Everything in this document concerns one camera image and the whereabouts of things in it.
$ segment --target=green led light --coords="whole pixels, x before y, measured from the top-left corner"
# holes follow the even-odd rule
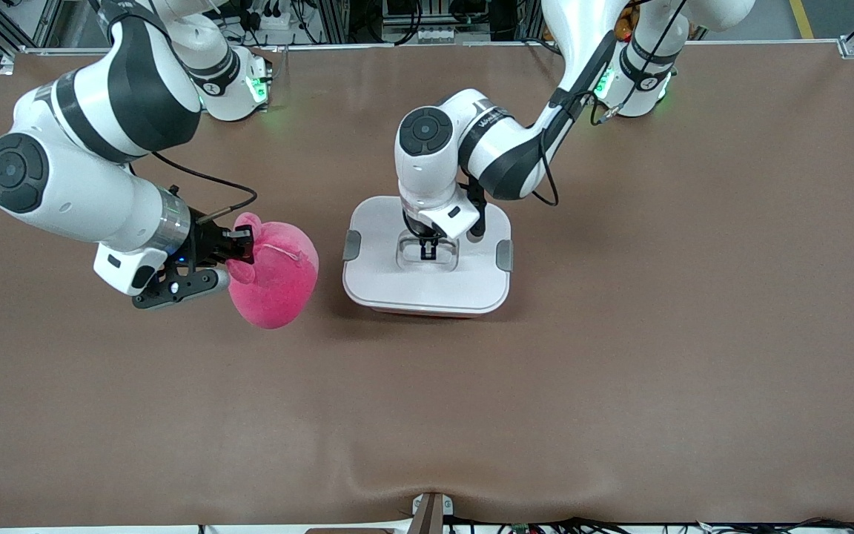
[[[664,95],[667,94],[667,84],[671,81],[671,75],[668,74],[667,78],[664,78],[664,82],[661,82],[661,92],[658,93],[658,100],[664,98]]]
[[[599,82],[595,85],[595,95],[597,98],[603,99],[608,96],[608,89],[611,88],[611,81],[614,74],[615,72],[612,68],[608,67],[606,71],[604,71],[602,78],[599,78]]]
[[[265,83],[261,82],[258,78],[250,78],[248,76],[246,77],[246,81],[248,82],[248,87],[250,87],[252,98],[257,102],[264,101],[267,94]]]

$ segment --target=floor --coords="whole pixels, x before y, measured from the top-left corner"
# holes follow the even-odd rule
[[[806,21],[800,28],[793,14],[804,8]],[[92,16],[82,16],[81,11],[64,14],[62,24],[69,28],[72,39],[56,37],[52,45],[89,47],[104,43]],[[755,0],[752,12],[725,33],[710,33],[707,40],[782,40],[803,37],[835,38],[854,28],[854,0]]]

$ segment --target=black cable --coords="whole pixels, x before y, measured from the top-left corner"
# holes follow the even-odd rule
[[[546,206],[559,206],[559,190],[556,189],[555,179],[552,178],[552,169],[549,168],[549,158],[546,158],[546,129],[543,128],[539,132],[539,158],[543,161],[543,166],[546,167],[546,178],[549,178],[549,187],[552,189],[552,200],[547,200],[539,193],[533,191],[532,196],[542,200]]]
[[[223,13],[220,13],[220,14],[219,14],[219,17],[220,17],[220,19],[222,19],[222,20],[223,20],[223,25],[222,25],[222,26],[220,26],[220,24],[219,24],[219,23],[216,23],[216,27],[218,27],[218,28],[219,28],[219,32],[220,32],[220,33],[228,33],[228,34],[230,34],[230,35],[231,35],[231,37],[234,37],[234,38],[235,38],[235,40],[237,40],[237,41],[241,44],[241,43],[242,43],[242,40],[243,40],[243,38],[244,38],[244,37],[243,37],[242,35],[238,35],[238,34],[236,34],[236,33],[232,33],[232,32],[230,31],[230,28],[229,28],[229,27],[230,27],[230,23],[228,23],[228,22],[226,21],[226,15],[224,15]]]
[[[420,232],[417,232],[417,230],[414,230],[414,226],[411,224],[411,220],[407,217],[407,212],[401,212],[400,216],[404,219],[404,226],[407,227],[407,231],[410,232],[412,236],[416,237],[418,240],[432,241],[440,239],[440,233],[438,233],[434,229],[428,228],[428,231],[433,232],[433,234],[421,234]]]
[[[599,97],[597,97],[595,95],[595,93],[593,93],[592,94],[592,112],[589,115],[589,122],[593,126],[601,126],[602,125],[602,122],[600,122],[599,119],[595,118],[595,111],[597,111],[598,108],[599,108]]]
[[[562,55],[562,50],[559,50],[559,47],[556,47],[555,44],[549,43],[549,41],[543,39],[538,39],[536,37],[523,37],[519,41],[521,43],[535,43],[537,45],[541,45],[541,47],[552,52],[553,54]]]
[[[511,27],[504,27],[502,30],[491,30],[491,31],[489,31],[489,35],[498,35],[501,33],[508,33],[509,31],[511,31],[513,34],[515,34],[516,33],[516,27],[518,27],[517,24],[513,24]]]
[[[723,527],[715,528],[712,531],[712,534],[726,534],[731,532],[743,534],[789,534],[793,530],[796,530],[796,528],[801,527],[844,528],[844,530],[854,531],[854,524],[844,523],[844,521],[828,519],[825,517],[814,517],[812,519],[807,519],[806,521],[801,521],[801,523],[782,528],[773,528],[768,524],[714,524],[712,527]]]
[[[445,515],[443,516],[444,524],[470,524],[476,527],[480,525],[481,527],[497,527],[497,525],[502,525],[502,523],[486,523],[485,521],[475,521],[471,519],[463,519],[461,517],[457,517],[455,515]]]
[[[312,35],[311,31],[308,29],[308,23],[306,23],[306,21],[305,21],[305,2],[304,2],[304,0],[302,0],[302,2],[299,2],[299,3],[302,4],[301,9],[299,9],[298,7],[295,7],[296,0],[292,0],[292,4],[291,4],[292,11],[295,13],[295,18],[299,19],[299,27],[301,27],[302,30],[305,31],[305,34],[308,35],[308,40],[311,41],[311,43],[313,45],[322,44],[321,41],[315,40],[315,36]]]
[[[451,0],[450,9],[447,9],[447,13],[450,13],[451,17],[454,17],[461,24],[483,24],[489,20],[488,11],[474,18],[467,13],[465,6],[464,0]],[[458,7],[463,7],[463,10],[457,10]]]
[[[198,171],[194,171],[193,169],[190,169],[188,167],[180,165],[177,162],[172,162],[169,159],[164,158],[163,155],[159,154],[159,152],[151,152],[151,154],[153,154],[153,156],[155,158],[159,159],[159,161],[167,163],[167,165],[172,166],[175,169],[179,169],[179,170],[181,170],[187,174],[196,176],[196,178],[207,179],[207,180],[210,180],[210,182],[216,182],[216,183],[219,183],[220,185],[226,185],[228,187],[233,187],[234,189],[239,189],[240,191],[244,191],[244,192],[247,192],[250,194],[250,197],[246,200],[243,200],[243,202],[228,206],[228,208],[226,208],[226,209],[228,209],[228,212],[224,213],[223,215],[233,213],[234,211],[236,211],[238,209],[242,209],[242,208],[250,205],[251,203],[255,202],[255,200],[259,196],[259,194],[257,192],[255,192],[255,190],[252,189],[251,187],[240,185],[239,183],[236,183],[236,182],[230,182],[230,180],[227,180],[227,179],[216,178],[215,176],[210,176],[208,174],[204,174],[204,173],[201,173]]]
[[[411,0],[411,1],[414,2],[414,10],[411,11],[410,27],[408,27],[407,33],[404,34],[404,37],[401,37],[399,41],[395,41],[394,43],[392,43],[395,47],[399,47],[401,44],[402,45],[406,44],[407,41],[410,41],[411,39],[413,39],[414,35],[417,35],[417,31],[420,30],[420,22],[423,20],[424,9],[423,9],[423,6],[421,6],[421,4],[420,4],[420,0]],[[377,7],[377,0],[371,0],[371,2],[368,3],[368,9],[370,9],[371,4],[373,4],[375,7]],[[379,35],[377,35],[375,33],[375,31],[371,27],[371,21],[370,20],[368,21],[368,32],[379,43],[388,43],[389,42],[389,41],[384,41],[382,37],[379,37]]]
[[[256,35],[255,35],[255,30],[252,30],[252,28],[248,28],[248,30],[247,30],[247,31],[248,31],[248,32],[250,33],[250,35],[252,36],[252,45],[253,45],[254,47],[261,47],[261,45],[263,45],[263,44],[259,44],[259,38],[258,38],[258,37],[256,37]],[[243,41],[246,41],[246,33],[243,33]]]

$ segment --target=metal bracket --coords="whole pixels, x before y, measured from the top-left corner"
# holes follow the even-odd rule
[[[848,41],[847,35],[841,35],[839,37],[839,55],[843,59],[854,59],[854,47]]]
[[[454,500],[440,493],[421,493],[414,499],[414,520],[407,534],[443,534],[443,516],[454,514]]]
[[[417,514],[417,508],[420,508],[420,503],[423,502],[424,497],[426,496],[434,496],[441,497],[443,503],[443,514],[444,515],[453,515],[454,514],[454,500],[450,497],[447,497],[444,494],[440,493],[421,493],[414,498],[414,506],[411,508],[411,513],[414,515]]]
[[[3,76],[11,76],[15,70],[15,62],[9,56],[3,56],[0,60],[0,74]]]

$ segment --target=plush toy ear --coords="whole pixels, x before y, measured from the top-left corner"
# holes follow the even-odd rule
[[[260,234],[262,234],[262,221],[259,220],[259,216],[255,215],[255,213],[245,212],[236,218],[233,227],[236,228],[243,224],[250,224],[252,226],[252,240],[258,241]]]
[[[255,281],[255,266],[240,260],[228,260],[226,270],[230,272],[233,280],[244,284],[252,284]]]

